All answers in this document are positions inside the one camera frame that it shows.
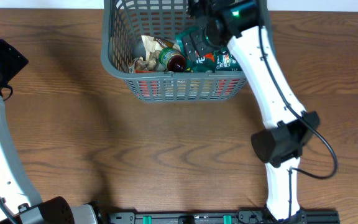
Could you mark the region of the green Nescafe coffee bag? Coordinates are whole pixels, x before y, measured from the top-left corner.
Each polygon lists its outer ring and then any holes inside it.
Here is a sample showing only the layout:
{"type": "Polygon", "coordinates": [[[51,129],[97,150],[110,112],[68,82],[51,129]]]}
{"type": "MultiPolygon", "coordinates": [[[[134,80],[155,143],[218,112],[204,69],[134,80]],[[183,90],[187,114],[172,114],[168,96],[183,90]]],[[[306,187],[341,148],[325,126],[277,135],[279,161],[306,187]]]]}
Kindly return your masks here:
{"type": "Polygon", "coordinates": [[[196,27],[191,27],[175,36],[181,53],[186,59],[186,72],[242,70],[241,66],[227,48],[200,55],[195,45],[196,41],[193,40],[193,37],[199,37],[200,35],[200,30],[196,27]]]}

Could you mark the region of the green lidded jar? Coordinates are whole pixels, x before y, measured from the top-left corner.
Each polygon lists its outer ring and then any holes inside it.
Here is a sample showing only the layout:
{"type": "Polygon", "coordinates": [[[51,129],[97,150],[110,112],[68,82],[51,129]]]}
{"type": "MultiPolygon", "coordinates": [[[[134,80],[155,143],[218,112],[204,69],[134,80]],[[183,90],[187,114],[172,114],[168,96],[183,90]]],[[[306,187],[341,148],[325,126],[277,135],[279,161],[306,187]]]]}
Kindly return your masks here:
{"type": "Polygon", "coordinates": [[[159,62],[169,72],[184,72],[186,68],[185,57],[173,48],[164,48],[159,54],[159,62]]]}

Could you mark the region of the beige brown snack pouch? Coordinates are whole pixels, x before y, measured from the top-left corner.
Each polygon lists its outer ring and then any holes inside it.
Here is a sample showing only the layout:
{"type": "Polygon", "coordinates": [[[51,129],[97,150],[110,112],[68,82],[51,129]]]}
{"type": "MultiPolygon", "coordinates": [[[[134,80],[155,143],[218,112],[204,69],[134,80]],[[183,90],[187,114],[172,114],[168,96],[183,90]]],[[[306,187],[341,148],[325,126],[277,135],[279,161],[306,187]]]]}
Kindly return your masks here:
{"type": "Polygon", "coordinates": [[[168,71],[168,61],[176,55],[181,55],[176,42],[149,35],[142,35],[141,39],[134,50],[134,59],[128,65],[129,73],[168,71]]]}

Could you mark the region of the orange spaghetti pasta packet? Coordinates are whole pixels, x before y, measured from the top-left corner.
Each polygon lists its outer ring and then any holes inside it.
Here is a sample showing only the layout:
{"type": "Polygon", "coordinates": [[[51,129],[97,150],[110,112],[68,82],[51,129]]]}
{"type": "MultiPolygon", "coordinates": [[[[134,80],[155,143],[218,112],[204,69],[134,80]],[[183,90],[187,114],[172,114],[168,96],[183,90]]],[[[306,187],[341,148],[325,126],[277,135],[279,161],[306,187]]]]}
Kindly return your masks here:
{"type": "Polygon", "coordinates": [[[220,101],[234,97],[247,83],[244,72],[157,73],[125,83],[140,100],[220,101]]]}

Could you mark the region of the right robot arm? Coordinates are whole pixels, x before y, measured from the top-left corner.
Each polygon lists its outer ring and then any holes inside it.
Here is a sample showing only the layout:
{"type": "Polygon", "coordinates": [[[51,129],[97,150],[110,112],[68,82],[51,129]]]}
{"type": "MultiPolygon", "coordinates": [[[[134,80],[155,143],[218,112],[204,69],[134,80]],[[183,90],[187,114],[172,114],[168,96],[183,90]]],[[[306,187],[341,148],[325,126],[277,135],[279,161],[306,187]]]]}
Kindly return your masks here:
{"type": "Polygon", "coordinates": [[[199,28],[183,44],[185,52],[195,58],[227,48],[260,108],[265,128],[251,143],[267,172],[264,221],[298,223],[298,166],[319,116],[300,103],[277,62],[266,1],[188,1],[188,13],[199,28]]]}

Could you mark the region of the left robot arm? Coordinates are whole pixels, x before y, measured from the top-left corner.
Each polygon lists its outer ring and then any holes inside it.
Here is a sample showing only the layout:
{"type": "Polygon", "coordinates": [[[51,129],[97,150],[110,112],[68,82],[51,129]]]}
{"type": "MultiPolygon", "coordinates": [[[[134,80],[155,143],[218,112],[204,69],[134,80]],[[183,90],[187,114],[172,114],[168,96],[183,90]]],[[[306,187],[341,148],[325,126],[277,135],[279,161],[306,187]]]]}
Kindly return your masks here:
{"type": "Polygon", "coordinates": [[[69,206],[63,197],[43,201],[25,173],[6,121],[1,90],[28,60],[0,40],[0,223],[102,223],[96,202],[69,206]]]}

